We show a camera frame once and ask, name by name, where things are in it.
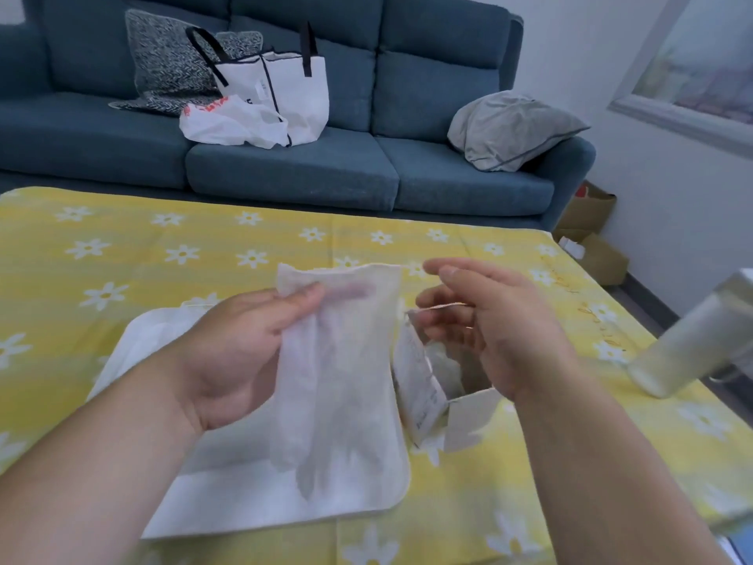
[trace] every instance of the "white wall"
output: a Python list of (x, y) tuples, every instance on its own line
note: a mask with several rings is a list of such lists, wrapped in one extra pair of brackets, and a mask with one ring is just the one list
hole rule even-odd
[(607, 111), (669, 0), (478, 0), (526, 23), (516, 90), (593, 125), (589, 179), (618, 196), (604, 236), (630, 273), (684, 314), (753, 266), (753, 161)]

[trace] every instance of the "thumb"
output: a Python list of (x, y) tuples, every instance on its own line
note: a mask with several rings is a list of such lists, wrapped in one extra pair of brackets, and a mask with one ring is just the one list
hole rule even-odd
[(455, 266), (442, 266), (439, 269), (439, 279), (461, 299), (476, 307), (490, 306), (498, 298), (501, 288), (493, 279)]
[(294, 294), (270, 301), (259, 307), (259, 311), (264, 314), (267, 330), (278, 332), (314, 313), (324, 296), (325, 286), (318, 282), (312, 283)]

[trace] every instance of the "throw pillow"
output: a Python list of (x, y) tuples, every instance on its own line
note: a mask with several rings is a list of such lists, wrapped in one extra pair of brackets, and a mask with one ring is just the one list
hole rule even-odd
[(478, 170), (515, 172), (589, 128), (567, 111), (501, 91), (461, 108), (449, 125), (447, 139)]
[[(191, 25), (140, 9), (127, 10), (128, 44), (136, 65), (139, 97), (110, 103), (111, 107), (177, 117), (189, 102), (208, 104), (220, 97), (212, 72), (185, 35)], [(258, 31), (220, 31), (215, 36), (234, 59), (258, 53), (263, 43)], [(199, 43), (211, 56), (206, 42), (200, 39)]]

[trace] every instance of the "table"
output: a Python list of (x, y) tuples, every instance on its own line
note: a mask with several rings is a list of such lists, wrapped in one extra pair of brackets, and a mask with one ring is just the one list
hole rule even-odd
[[(664, 401), (639, 391), (624, 366), (653, 337), (548, 233), (53, 188), (0, 197), (0, 469), (83, 403), (126, 324), (147, 310), (273, 285), (282, 262), (301, 269), (400, 264), (404, 309), (436, 282), (422, 260), (445, 255), (493, 261), (537, 283), (586, 367), (709, 524), (753, 510), (753, 431), (700, 383)], [(409, 493), (389, 512), (141, 543), (128, 562), (552, 560), (513, 404), (503, 401), (484, 432), (480, 445), (455, 454), (443, 452), (442, 436), (411, 447)]]

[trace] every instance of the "sofa armrest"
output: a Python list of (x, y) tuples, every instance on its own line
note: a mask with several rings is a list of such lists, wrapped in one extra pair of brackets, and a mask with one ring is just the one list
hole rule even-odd
[(0, 26), (0, 98), (50, 91), (47, 45), (39, 28), (31, 22)]
[(524, 168), (554, 183), (552, 202), (541, 215), (542, 230), (551, 232), (554, 229), (596, 158), (597, 150), (589, 141), (573, 137), (562, 141)]

